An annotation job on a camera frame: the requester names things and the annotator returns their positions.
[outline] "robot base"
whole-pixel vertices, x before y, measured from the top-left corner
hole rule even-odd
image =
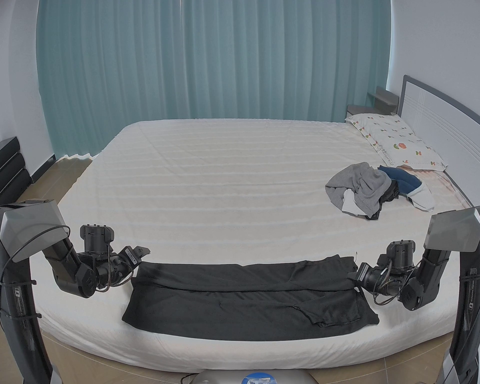
[[[192,384],[318,384],[306,370],[274,369],[252,371],[211,371],[199,373]]]

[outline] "floor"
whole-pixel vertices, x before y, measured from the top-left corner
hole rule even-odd
[[[90,164],[90,159],[62,159],[55,163],[21,196],[54,199],[57,203]],[[179,384],[184,374],[133,367],[70,347],[43,332],[48,355],[64,384]],[[427,341],[384,359],[348,367],[310,370],[319,384],[415,384],[434,383],[452,334]],[[5,335],[0,330],[0,384],[21,384]]]

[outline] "black garment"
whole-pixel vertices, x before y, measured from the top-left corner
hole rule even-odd
[[[378,324],[347,279],[353,257],[240,266],[142,262],[122,320],[149,332],[273,341],[343,335]]]
[[[372,217],[365,216],[367,220],[378,220],[378,217],[380,216],[380,211],[382,210],[382,204],[390,202],[393,199],[398,199],[398,192],[398,181],[392,180],[392,184],[390,184],[390,187],[388,187],[382,197],[378,200],[378,203],[380,204],[380,209],[375,212]]]

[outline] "dark furniture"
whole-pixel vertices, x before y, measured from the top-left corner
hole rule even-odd
[[[14,203],[32,183],[16,137],[0,142],[0,205]]]
[[[358,113],[378,113],[380,115],[389,115],[396,113],[398,109],[398,96],[381,87],[377,87],[374,94],[368,93],[373,98],[373,107],[350,104],[347,106],[347,117],[357,115]]]

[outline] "white cloth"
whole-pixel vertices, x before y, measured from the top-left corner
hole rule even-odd
[[[78,252],[84,249],[78,228],[96,223],[114,229],[115,251],[145,246],[151,254],[144,260],[153,263],[290,263],[358,252],[358,265],[376,265],[388,243],[400,239],[417,243],[416,263],[431,213],[395,199],[384,205],[380,220],[366,222],[342,213],[325,193],[332,174],[361,161],[382,163],[346,123],[143,121],[115,136],[59,208]],[[431,171],[419,177],[435,197],[434,213],[463,208],[448,180]],[[86,300],[57,287],[41,252],[30,263],[43,330],[95,355],[170,372],[327,368],[380,359],[451,332],[458,303],[452,294],[458,292],[458,253],[452,252],[437,299],[418,311],[396,300],[379,307],[366,294],[380,323],[349,335],[202,340],[124,323],[131,283]]]
[[[345,192],[343,192],[342,212],[351,213],[355,216],[366,216],[365,212],[363,212],[355,202],[355,193],[350,188],[347,188]]]
[[[412,199],[412,204],[415,208],[422,211],[431,212],[435,208],[435,199],[426,183],[422,183],[417,189],[407,194],[407,197]]]

